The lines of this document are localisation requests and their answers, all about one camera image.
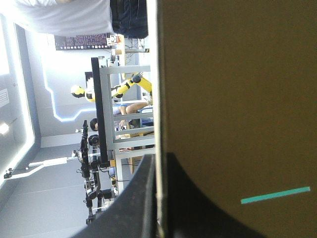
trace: person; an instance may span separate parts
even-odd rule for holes
[[[139,103],[133,103],[129,106],[126,105],[120,105],[119,107],[113,107],[113,114],[114,115],[125,115],[125,114],[134,114],[138,113],[138,111],[148,105],[151,105],[151,101],[148,102],[139,102]],[[130,120],[129,125],[133,126],[134,128],[140,127],[140,120],[139,119],[133,119]],[[119,126],[125,126],[128,125],[126,120],[122,120],[119,123]],[[93,131],[98,131],[98,122],[97,118],[94,118],[90,121],[90,128]]]
[[[28,31],[57,36],[148,35],[146,0],[3,0],[0,13]]]

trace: yellow robot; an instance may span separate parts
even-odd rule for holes
[[[88,102],[95,102],[95,91],[92,82],[92,78],[87,83],[87,89],[84,89],[78,85],[71,87],[71,94],[76,98],[85,97]],[[116,85],[111,88],[111,96],[116,98],[122,98],[122,96],[135,84],[144,88],[150,95],[152,95],[152,84],[146,78],[143,77],[142,73],[133,75],[132,78],[125,80],[120,85]]]

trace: cable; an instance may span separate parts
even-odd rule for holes
[[[103,172],[103,173],[106,173],[108,170],[104,171],[102,169],[99,168],[99,171]]]
[[[132,53],[128,53],[125,55],[125,60],[127,61],[126,64],[130,63],[131,62],[131,57],[133,56]]]
[[[10,122],[8,126],[11,126],[16,120],[18,120],[19,117],[20,116],[18,116],[16,119],[14,119],[12,122]]]
[[[139,166],[139,165],[133,165],[133,164],[123,164],[123,165],[132,165],[132,166]]]
[[[125,47],[129,50],[137,50],[138,48],[136,46],[128,46],[128,45],[125,45]]]

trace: dark pants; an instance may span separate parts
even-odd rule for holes
[[[123,0],[123,8],[112,15],[115,33],[129,38],[145,38],[148,35],[146,0]]]
[[[132,119],[130,122],[129,122],[130,125],[133,125],[134,128],[140,128],[141,127],[141,119]]]

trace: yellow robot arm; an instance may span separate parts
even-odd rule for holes
[[[150,95],[152,95],[152,83],[143,77],[142,73],[138,73],[132,77],[132,82],[144,88]]]
[[[86,90],[85,91],[85,98],[88,102],[94,103],[95,102],[95,92],[93,90]]]
[[[140,87],[144,88],[147,92],[152,94],[152,84],[146,78],[142,76],[142,73],[134,75],[132,78],[125,80],[120,85],[115,86],[111,89],[111,96],[116,98],[122,98],[134,84],[138,84]]]

